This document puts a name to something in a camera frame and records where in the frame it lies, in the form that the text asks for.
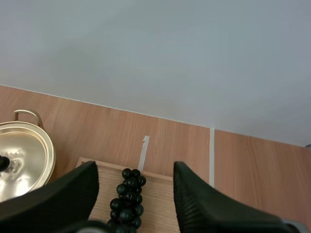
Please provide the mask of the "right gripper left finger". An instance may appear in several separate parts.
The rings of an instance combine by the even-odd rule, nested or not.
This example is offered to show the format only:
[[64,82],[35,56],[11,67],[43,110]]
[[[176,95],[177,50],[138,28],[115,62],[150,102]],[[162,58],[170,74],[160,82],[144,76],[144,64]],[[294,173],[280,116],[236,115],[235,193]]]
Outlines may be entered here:
[[2,233],[52,233],[88,220],[99,193],[98,168],[86,162],[63,177],[0,204]]

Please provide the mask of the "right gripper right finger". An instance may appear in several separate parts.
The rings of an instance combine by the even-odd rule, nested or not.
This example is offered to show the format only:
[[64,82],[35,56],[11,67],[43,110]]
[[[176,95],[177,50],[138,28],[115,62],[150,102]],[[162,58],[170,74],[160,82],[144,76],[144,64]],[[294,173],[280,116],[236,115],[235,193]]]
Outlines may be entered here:
[[182,233],[290,233],[281,218],[214,189],[185,163],[173,166],[173,194]]

